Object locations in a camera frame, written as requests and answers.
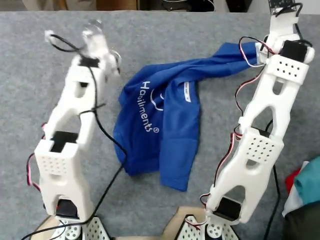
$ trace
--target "red cloth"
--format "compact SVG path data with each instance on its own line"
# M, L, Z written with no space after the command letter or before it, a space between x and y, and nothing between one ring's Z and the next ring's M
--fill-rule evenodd
M285 182L285 186L288 194L290 193L290 190L294 184L295 176L297 176L300 173L300 170L301 170L301 167L285 178L284 182Z

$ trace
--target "printed logo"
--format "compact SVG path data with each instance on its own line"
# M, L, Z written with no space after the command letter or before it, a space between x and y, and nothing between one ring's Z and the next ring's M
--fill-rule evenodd
M145 131L148 133L150 131L153 131L154 133L157 134L157 133L159 133L160 130L158 127L153 127L152 123L149 121L149 116L148 116L148 113L146 112L146 109L145 109L146 101L144 99L144 96L146 95L147 90L150 89L150 87L148 87L149 83L150 83L150 81L144 81L142 83L142 86L140 87L139 96L138 96L136 102L138 103L139 113L140 113L140 117L142 119L142 123L143 123ZM163 111L163 109L157 107L157 104L153 99L153 92L154 92L154 89L150 93L150 101L152 102L152 104L154 105L156 110Z

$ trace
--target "dark fabric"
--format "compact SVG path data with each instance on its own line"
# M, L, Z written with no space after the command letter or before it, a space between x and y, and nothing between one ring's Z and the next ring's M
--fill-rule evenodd
M320 240L320 201L285 215L282 240Z

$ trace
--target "blue shirt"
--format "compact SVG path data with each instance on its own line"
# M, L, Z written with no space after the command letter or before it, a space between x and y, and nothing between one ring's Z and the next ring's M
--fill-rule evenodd
M255 64L255 44L242 47ZM125 171L132 176L159 170L161 184L186 191L199 142L196 82L248 67L235 43L224 43L208 58L143 67L119 96L113 136L127 150ZM124 153L117 146L115 151L123 163Z

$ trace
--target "table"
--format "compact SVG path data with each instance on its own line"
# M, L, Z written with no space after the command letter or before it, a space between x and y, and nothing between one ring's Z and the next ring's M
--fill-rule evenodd
M320 17L302 15L303 36L320 48ZM122 80L106 90L107 106L100 118L112 132L118 112L118 95L124 84L143 66L191 58L208 57L224 42L237 42L243 35L263 39L269 32L267 14L196 12L2 12L0 13L0 229L2 239L18 240L33 231L47 216L41 195L26 186L26 160L37 146L40 128L64 87L72 54L55 50L44 42L44 30L80 46L83 25L89 19L101 19L110 47L123 59ZM316 54L304 85L291 112L291 123L284 138L285 147L276 163L281 184L280 209L273 222L270 239L280 239L281 210L285 192L284 178L304 160L319 155L320 135L320 54ZM218 161L229 145L229 133L239 112L234 102L237 86L254 76L248 69L224 79L208 79L198 84L201 102L201 131L197 156L187 192L161 186L159 173L129 177L122 172L115 181L99 216L112 236L159 235L178 206L200 206L199 195L209 190ZM240 93L244 106L255 86ZM264 127L269 115L257 121ZM67 130L78 130L79 122ZM97 203L104 188L118 169L113 144L95 130L90 153L83 159L84 174L91 186L91 198ZM38 179L32 162L32 178ZM276 202L271 178L251 220L235 226L242 239L262 239Z

